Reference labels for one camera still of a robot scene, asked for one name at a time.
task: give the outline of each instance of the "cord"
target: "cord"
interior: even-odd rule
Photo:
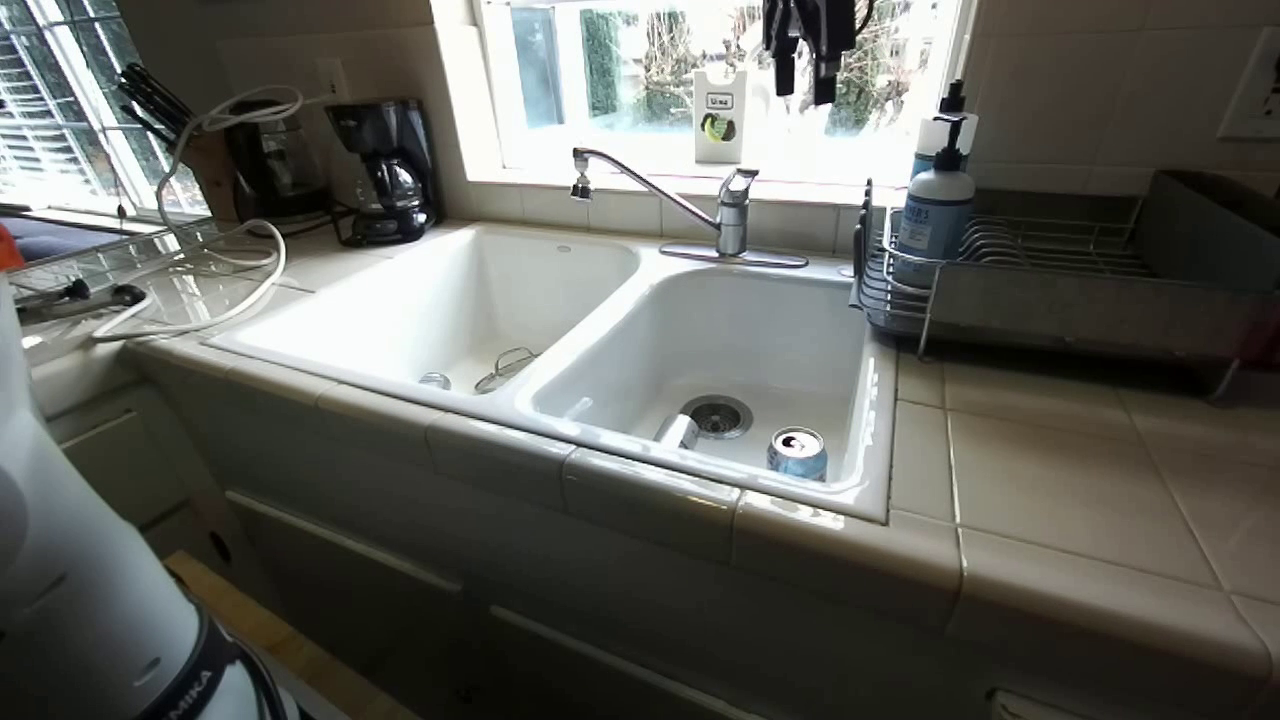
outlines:
[[[214,320],[195,320],[195,326],[120,327],[120,326],[138,320],[145,308],[152,308],[152,296],[149,296],[145,305],[133,305],[129,311],[120,311],[120,317],[114,317],[108,326],[100,326],[100,327],[91,334],[91,339],[100,345],[100,339],[133,339],[133,336],[186,336],[186,334],[203,334],[203,327],[226,326],[226,320],[238,320],[238,317],[245,317],[251,305],[259,305],[259,302],[271,293],[271,286],[284,275],[288,243],[284,243],[282,230],[269,224],[269,222],[248,222],[248,224],[242,224],[242,230],[259,230],[259,234],[269,234],[269,236],[276,239],[276,263],[271,263],[271,274],[269,274],[242,305],[234,305],[227,311],[222,311],[222,317],[214,317]]]
[[[251,114],[238,114],[238,106],[245,101],[269,101],[266,107],[251,107]],[[300,114],[308,106],[306,94],[298,87],[284,87],[284,86],[266,86],[266,87],[248,87],[248,94],[238,94],[227,96],[226,106],[216,106],[214,114],[195,118],[182,138],[178,138],[178,149],[168,157],[168,169],[163,176],[157,179],[157,211],[159,211],[159,224],[174,234],[174,222],[168,222],[168,207],[163,207],[163,190],[174,183],[174,176],[182,171],[182,159],[192,143],[195,133],[226,133],[234,124],[282,124],[288,120],[292,114]],[[142,274],[138,280],[145,275],[157,275],[157,274],[201,274],[201,275],[216,275],[216,274],[259,274],[269,269],[269,275],[242,302],[234,305],[227,311],[214,317],[214,320],[192,320],[192,326],[163,326],[163,327],[120,327],[129,320],[138,320],[142,311],[152,308],[152,296],[145,305],[133,305],[129,311],[114,317],[108,326],[100,326],[87,339],[105,345],[105,339],[133,339],[133,336],[186,336],[186,334],[203,334],[214,326],[226,326],[226,320],[238,320],[245,317],[251,305],[259,305],[271,286],[284,275],[284,263],[288,263],[288,243],[284,243],[284,234],[271,224],[271,222],[245,222],[234,230],[234,236],[251,236],[251,234],[266,234],[276,253],[271,258],[227,258],[222,247],[182,247],[178,258],[168,258],[163,263]]]

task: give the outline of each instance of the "double sink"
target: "double sink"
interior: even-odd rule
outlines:
[[[845,263],[474,224],[214,345],[845,517],[889,506],[894,349]]]

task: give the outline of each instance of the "dish rack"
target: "dish rack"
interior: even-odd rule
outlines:
[[[1236,190],[1226,199],[1212,176],[1165,171],[1129,224],[979,217],[957,262],[899,253],[899,211],[883,211],[856,302],[872,327],[915,339],[915,354],[975,339],[1175,360],[1212,369],[1222,398],[1241,363],[1277,345],[1280,224],[1270,211],[1271,199],[1236,203]]]

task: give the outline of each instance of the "window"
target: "window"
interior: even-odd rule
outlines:
[[[794,96],[771,94],[765,0],[487,0],[502,157],[535,171],[602,143],[665,176],[719,176],[723,165],[693,159],[693,77],[746,68],[746,165],[805,183],[909,179],[915,129],[957,73],[965,14],[965,0],[879,0],[842,62],[835,101],[805,107],[805,77]]]
[[[0,197],[21,203],[149,211],[168,149],[117,106],[138,48],[117,0],[0,0]],[[203,207],[192,179],[168,207]]]

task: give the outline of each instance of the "drain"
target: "drain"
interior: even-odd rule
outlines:
[[[731,398],[695,398],[679,414],[693,417],[699,435],[735,435],[753,429],[749,406]]]

